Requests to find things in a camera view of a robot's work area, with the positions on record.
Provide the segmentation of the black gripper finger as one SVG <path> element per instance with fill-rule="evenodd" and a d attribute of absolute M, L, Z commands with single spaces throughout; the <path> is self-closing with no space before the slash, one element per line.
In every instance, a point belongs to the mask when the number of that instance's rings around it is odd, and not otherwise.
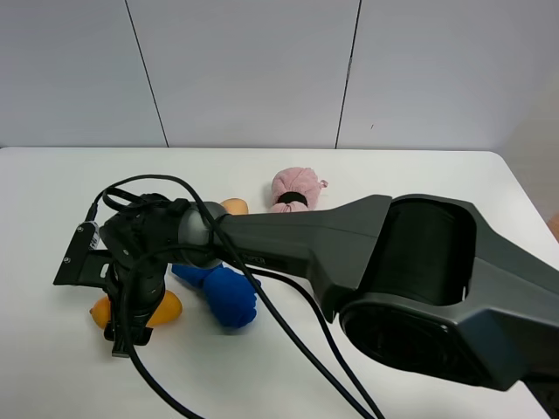
<path fill-rule="evenodd" d="M 152 336 L 153 328 L 146 326 L 137 319 L 128 322 L 128 328 L 123 326 L 120 319 L 113 322 L 109 320 L 105 326 L 104 339 L 110 341 L 112 345 L 111 355 L 116 358 L 128 358 L 129 346 L 146 346 Z"/>

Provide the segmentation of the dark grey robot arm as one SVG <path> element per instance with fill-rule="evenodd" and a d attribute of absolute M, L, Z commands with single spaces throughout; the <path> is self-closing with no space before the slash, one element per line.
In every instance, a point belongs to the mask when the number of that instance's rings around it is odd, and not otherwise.
<path fill-rule="evenodd" d="M 128 209 L 100 235 L 124 265 L 170 246 L 171 263 L 239 259 L 305 278 L 324 317 L 389 367 L 498 390 L 558 381 L 558 272 L 471 203 L 373 195 L 328 210 L 210 212 L 216 227 L 192 203 Z"/>

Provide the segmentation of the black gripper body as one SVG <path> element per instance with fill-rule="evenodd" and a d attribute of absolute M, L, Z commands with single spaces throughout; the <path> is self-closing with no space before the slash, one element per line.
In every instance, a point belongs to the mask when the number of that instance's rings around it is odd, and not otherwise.
<path fill-rule="evenodd" d="M 148 323 L 167 291 L 168 264 L 179 255 L 167 248 L 177 244 L 178 224 L 185 202 L 160 194 L 129 196 L 100 229 L 102 242 L 114 259 L 114 273 L 128 296 L 128 315 Z"/>

